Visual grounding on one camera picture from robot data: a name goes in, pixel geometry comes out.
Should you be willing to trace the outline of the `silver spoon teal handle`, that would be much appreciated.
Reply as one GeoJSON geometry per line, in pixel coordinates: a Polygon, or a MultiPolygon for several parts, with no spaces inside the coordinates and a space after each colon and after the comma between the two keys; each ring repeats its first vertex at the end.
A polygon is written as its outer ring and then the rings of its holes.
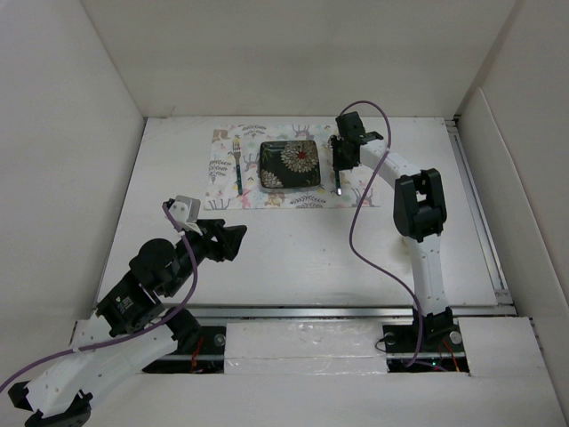
{"type": "MultiPolygon", "coordinates": [[[[334,156],[334,142],[335,141],[336,141],[335,135],[332,135],[328,140],[328,145],[330,146],[332,156],[334,156]]],[[[341,191],[341,174],[336,169],[335,166],[333,166],[333,183],[334,183],[334,192],[339,197],[342,194],[342,191],[341,191]]]]}

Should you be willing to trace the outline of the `black floral square plate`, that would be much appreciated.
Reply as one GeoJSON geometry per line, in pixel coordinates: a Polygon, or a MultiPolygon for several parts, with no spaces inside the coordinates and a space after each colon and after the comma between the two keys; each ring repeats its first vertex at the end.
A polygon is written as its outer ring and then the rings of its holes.
{"type": "Polygon", "coordinates": [[[314,141],[264,141],[259,152],[263,189],[309,189],[321,184],[319,154],[314,141]]]}

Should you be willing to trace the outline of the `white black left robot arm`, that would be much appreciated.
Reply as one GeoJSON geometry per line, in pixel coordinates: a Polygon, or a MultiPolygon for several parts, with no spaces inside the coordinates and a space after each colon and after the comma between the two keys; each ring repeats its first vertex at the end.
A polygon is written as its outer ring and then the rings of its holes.
{"type": "Polygon", "coordinates": [[[204,260],[232,261],[246,226],[198,220],[177,244],[154,238],[130,260],[121,280],[81,323],[69,349],[29,382],[8,388],[13,406],[30,413],[27,426],[82,426],[117,385],[172,352],[198,347],[201,326],[185,308],[166,308],[204,260]]]}

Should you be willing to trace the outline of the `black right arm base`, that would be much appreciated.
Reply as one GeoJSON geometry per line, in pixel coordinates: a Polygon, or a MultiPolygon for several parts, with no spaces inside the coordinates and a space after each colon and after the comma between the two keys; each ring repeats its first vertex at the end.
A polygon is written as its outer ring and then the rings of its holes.
{"type": "Polygon", "coordinates": [[[385,356],[390,374],[469,372],[458,324],[431,342],[423,339],[421,349],[410,365],[416,347],[417,334],[412,325],[385,325],[383,336],[375,343],[375,349],[385,356]]]}

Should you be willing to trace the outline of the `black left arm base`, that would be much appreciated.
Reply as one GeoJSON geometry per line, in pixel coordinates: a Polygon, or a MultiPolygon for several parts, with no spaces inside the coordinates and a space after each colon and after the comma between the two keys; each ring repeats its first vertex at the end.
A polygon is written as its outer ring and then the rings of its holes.
{"type": "Polygon", "coordinates": [[[145,374],[208,375],[224,372],[226,327],[203,326],[190,350],[177,350],[142,369],[145,374]]]}

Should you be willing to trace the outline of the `floral patterned cloth placemat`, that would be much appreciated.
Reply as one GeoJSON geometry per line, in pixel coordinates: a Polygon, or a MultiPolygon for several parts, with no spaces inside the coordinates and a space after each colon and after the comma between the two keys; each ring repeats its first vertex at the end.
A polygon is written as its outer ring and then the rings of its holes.
{"type": "Polygon", "coordinates": [[[207,210],[379,207],[366,167],[336,173],[334,125],[220,125],[213,130],[207,210]]]}

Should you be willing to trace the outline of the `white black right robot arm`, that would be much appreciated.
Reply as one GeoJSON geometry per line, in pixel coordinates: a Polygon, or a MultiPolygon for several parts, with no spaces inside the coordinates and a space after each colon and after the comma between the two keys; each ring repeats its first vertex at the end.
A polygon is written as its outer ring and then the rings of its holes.
{"type": "Polygon", "coordinates": [[[410,251],[414,304],[411,339],[432,350],[453,328],[440,259],[441,235],[447,219],[438,170],[420,169],[391,151],[390,138],[367,132],[356,112],[336,117],[338,133],[330,138],[336,173],[365,165],[393,190],[393,220],[410,251]]]}

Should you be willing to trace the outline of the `silver fork teal handle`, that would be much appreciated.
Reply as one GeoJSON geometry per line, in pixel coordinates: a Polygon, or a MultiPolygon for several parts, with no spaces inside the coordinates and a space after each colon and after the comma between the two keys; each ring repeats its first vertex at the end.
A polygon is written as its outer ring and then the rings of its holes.
{"type": "Polygon", "coordinates": [[[241,144],[240,144],[240,140],[238,138],[235,138],[232,141],[232,154],[233,157],[235,159],[235,163],[236,163],[236,185],[237,185],[237,191],[238,191],[238,195],[242,196],[243,195],[243,183],[242,183],[242,174],[241,174],[241,165],[240,165],[240,160],[241,160],[241,144]]]}

